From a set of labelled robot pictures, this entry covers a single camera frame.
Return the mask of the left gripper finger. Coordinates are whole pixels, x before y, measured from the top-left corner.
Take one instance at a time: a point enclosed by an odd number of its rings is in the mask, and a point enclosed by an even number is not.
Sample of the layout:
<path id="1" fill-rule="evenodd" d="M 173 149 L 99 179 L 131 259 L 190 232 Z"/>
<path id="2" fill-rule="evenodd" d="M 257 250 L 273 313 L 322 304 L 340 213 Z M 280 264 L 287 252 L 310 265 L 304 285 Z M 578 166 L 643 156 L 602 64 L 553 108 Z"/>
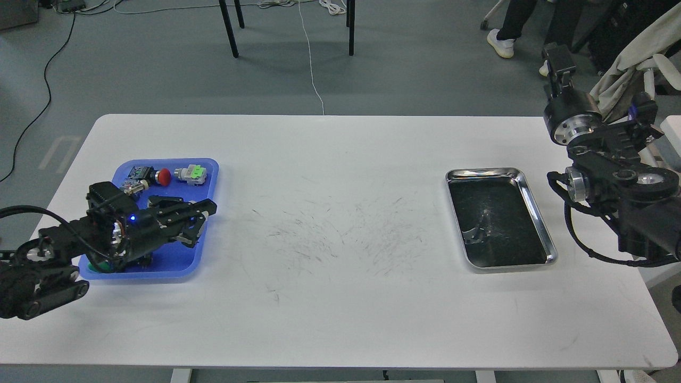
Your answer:
<path id="1" fill-rule="evenodd" d="M 178 232 L 173 235 L 173 242 L 179 242 L 185 247 L 194 249 L 204 231 L 208 217 L 207 215 L 198 215 L 188 218 L 178 226 Z"/>
<path id="2" fill-rule="evenodd" d="M 206 220 L 217 211 L 217 204 L 211 199 L 202 201 L 184 201 L 178 197 L 149 196 L 147 207 L 151 216 L 161 225 L 169 227 L 172 224 L 190 221 Z"/>

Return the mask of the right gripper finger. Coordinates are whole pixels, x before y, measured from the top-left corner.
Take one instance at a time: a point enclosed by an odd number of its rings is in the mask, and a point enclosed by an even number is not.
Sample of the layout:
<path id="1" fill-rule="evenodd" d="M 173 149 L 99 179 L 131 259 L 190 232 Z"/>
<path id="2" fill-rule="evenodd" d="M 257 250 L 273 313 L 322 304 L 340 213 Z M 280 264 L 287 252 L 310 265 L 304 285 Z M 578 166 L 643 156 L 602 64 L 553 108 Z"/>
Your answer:
<path id="1" fill-rule="evenodd" d="M 574 87 L 572 75 L 576 73 L 576 64 L 569 46 L 555 42 L 546 44 L 542 49 L 542 58 L 547 61 L 548 68 L 548 84 L 544 87 L 547 99 L 554 99 L 566 89 Z"/>

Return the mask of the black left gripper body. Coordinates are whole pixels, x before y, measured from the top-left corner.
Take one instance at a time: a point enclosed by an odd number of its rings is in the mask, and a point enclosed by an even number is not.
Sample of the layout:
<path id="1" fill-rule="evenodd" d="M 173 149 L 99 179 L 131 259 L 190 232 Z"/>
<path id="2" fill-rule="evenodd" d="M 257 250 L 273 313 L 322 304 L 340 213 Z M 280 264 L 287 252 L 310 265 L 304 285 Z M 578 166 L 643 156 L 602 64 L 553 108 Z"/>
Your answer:
<path id="1" fill-rule="evenodd" d="M 97 182 L 88 187 L 88 215 L 104 231 L 110 242 L 104 253 L 113 258 L 118 267 L 127 262 L 151 254 L 168 243 L 179 224 L 161 226 L 146 207 L 138 207 L 137 201 L 122 192 L 112 182 Z"/>

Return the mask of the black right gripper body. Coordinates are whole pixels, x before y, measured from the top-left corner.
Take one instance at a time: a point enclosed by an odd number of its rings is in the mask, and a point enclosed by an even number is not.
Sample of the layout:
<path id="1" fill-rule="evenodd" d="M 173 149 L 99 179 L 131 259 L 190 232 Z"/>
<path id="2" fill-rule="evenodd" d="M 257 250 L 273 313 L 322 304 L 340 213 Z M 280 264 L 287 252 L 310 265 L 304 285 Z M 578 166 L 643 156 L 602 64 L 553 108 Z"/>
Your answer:
<path id="1" fill-rule="evenodd" d="M 561 146 L 567 146 L 578 136 L 593 133 L 603 123 L 594 98 L 575 89 L 552 97 L 543 110 L 543 120 L 551 141 Z"/>

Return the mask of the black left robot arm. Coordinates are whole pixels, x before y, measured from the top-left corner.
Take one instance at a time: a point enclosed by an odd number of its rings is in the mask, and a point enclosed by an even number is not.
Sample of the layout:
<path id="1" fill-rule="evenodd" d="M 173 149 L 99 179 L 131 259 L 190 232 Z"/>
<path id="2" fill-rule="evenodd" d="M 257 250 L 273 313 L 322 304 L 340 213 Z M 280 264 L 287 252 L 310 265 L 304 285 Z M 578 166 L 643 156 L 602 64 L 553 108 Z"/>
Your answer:
<path id="1" fill-rule="evenodd" d="M 211 199 L 151 196 L 139 209 L 133 191 L 112 182 L 89 186 L 87 214 L 67 221 L 39 206 L 15 205 L 2 217 L 25 213 L 48 215 L 57 226 L 12 251 L 2 251 L 2 318 L 29 320 L 85 296 L 87 280 L 71 260 L 85 256 L 102 273 L 124 271 L 130 264 L 148 266 L 152 254 L 167 243 L 194 248 L 217 205 Z"/>

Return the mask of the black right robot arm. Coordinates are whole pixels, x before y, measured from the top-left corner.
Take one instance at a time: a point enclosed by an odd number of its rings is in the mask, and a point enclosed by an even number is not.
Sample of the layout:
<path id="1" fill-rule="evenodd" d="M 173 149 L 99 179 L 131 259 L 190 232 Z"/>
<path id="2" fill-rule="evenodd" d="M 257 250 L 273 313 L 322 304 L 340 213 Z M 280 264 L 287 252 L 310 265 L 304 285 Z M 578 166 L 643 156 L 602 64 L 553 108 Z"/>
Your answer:
<path id="1" fill-rule="evenodd" d="M 593 259 L 638 268 L 679 262 L 679 176 L 642 162 L 640 151 L 662 137 L 654 127 L 657 104 L 647 92 L 633 97 L 628 120 L 606 124 L 593 97 L 572 84 L 576 65 L 569 48 L 551 43 L 547 61 L 547 107 L 543 119 L 551 141 L 565 146 L 572 165 L 550 172 L 552 190 L 564 201 L 572 239 Z M 572 210 L 603 220 L 618 249 L 633 260 L 611 259 L 584 245 L 572 225 Z"/>

